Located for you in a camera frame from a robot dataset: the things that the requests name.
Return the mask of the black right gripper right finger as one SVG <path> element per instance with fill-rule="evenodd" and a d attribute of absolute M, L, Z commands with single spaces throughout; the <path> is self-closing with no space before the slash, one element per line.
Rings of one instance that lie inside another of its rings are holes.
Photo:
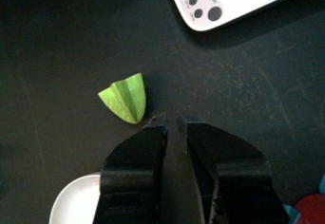
<path fill-rule="evenodd" d="M 264 153 L 196 119 L 180 119 L 196 179 L 203 224 L 288 224 Z"/>

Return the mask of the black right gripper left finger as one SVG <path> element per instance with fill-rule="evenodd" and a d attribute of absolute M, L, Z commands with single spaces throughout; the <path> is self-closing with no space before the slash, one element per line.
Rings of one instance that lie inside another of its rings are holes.
<path fill-rule="evenodd" d="M 93 224 L 158 224 L 168 119 L 158 117 L 110 153 Z"/>

